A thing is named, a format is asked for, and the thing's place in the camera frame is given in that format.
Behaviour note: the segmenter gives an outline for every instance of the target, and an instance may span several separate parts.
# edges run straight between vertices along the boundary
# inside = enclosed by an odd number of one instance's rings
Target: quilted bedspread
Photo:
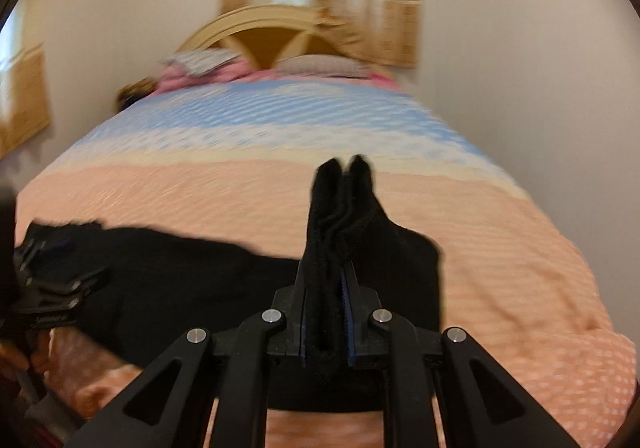
[[[299,257],[315,168],[354,154],[373,165],[389,218],[443,251],[444,326],[469,330],[581,446],[604,446],[632,400],[634,345],[613,331],[574,245],[407,95],[281,80],[145,98],[21,192],[18,241],[32,219],[99,219]],[[47,381],[87,417],[139,372],[76,330],[51,337]],[[267,443],[380,447],[382,414],[270,411]]]

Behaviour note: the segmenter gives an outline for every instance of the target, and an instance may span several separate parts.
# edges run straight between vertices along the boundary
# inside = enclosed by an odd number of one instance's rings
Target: patterned pillow
[[[352,58],[330,54],[305,54],[278,60],[276,72],[338,78],[368,78],[369,69]]]
[[[187,76],[204,76],[239,56],[239,52],[231,49],[204,49],[176,53],[161,63],[181,67]]]

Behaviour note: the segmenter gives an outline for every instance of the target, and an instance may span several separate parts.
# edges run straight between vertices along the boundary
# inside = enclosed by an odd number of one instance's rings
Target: black garment
[[[307,368],[275,369],[269,406],[361,412],[382,408],[376,373],[347,370],[340,272],[352,262],[360,285],[414,325],[439,330],[438,251],[393,224],[373,195],[370,169],[355,157],[349,171],[331,160],[316,173],[300,267],[306,283]],[[292,285],[298,261],[253,254],[234,244],[175,237],[147,228],[32,223],[26,241],[54,247],[36,276],[69,281],[106,266],[110,283],[86,302],[78,327],[127,362],[148,365],[186,330],[220,332],[271,306]],[[55,245],[68,244],[68,247]]]
[[[346,362],[340,273],[352,262],[358,283],[383,307],[415,326],[440,330],[438,250],[422,235],[391,222],[373,193],[369,165],[355,156],[343,173],[332,159],[318,168],[311,191],[306,248],[306,351],[310,366],[331,376]]]
[[[101,266],[110,281],[82,308],[77,327],[125,361],[145,367],[194,327],[232,329],[271,306],[295,281],[298,261],[259,256],[235,244],[146,228],[32,223],[26,240],[69,244],[38,258],[34,272],[68,282]]]

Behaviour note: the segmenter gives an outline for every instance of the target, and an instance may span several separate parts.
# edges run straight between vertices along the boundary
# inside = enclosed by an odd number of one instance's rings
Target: metal pin
[[[447,331],[447,338],[454,343],[462,343],[466,340],[466,332],[460,327],[452,327]]]
[[[373,319],[376,322],[380,323],[389,322],[394,317],[391,311],[387,311],[386,309],[376,309],[375,311],[373,311],[371,316],[373,316]]]
[[[204,329],[191,329],[187,333],[187,339],[191,343],[200,343],[207,338],[207,332]]]
[[[268,323],[276,323],[280,318],[282,318],[282,313],[277,309],[267,309],[262,313],[262,319]]]

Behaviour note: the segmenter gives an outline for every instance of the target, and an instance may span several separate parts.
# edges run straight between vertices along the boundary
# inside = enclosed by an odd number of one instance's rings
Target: cream headboard
[[[236,9],[217,17],[196,31],[178,51],[224,47],[242,53],[255,69],[273,67],[277,60],[303,54],[332,54],[358,58],[348,49],[351,41],[339,41],[323,28],[340,27],[344,22],[322,16],[319,9],[267,4]],[[375,72],[392,73],[369,64]]]

